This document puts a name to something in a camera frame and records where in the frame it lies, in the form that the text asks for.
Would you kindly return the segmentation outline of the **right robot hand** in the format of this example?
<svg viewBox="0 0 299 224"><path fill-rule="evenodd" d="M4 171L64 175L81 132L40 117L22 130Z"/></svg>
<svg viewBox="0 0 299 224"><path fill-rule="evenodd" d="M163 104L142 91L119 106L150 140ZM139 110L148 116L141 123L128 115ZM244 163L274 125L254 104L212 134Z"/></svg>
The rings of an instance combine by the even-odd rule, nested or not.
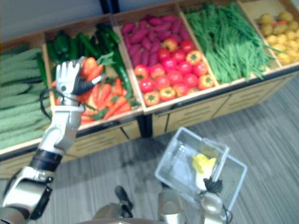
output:
<svg viewBox="0 0 299 224"><path fill-rule="evenodd" d="M219 194L222 191L222 180L219 181L219 166L216 163L216 159L209 159L204 164L203 168L203 182L205 186L205 191Z"/></svg>

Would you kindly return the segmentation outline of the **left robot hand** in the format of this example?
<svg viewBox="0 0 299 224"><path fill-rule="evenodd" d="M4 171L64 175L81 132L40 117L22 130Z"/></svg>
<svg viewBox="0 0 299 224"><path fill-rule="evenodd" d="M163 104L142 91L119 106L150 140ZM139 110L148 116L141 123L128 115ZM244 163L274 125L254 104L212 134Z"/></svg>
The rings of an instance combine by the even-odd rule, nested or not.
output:
<svg viewBox="0 0 299 224"><path fill-rule="evenodd" d="M82 78L81 71L85 59L86 57L82 56L78 60L66 61L56 67L56 89L63 96L80 96L104 81L106 75L102 72L90 81Z"/></svg>

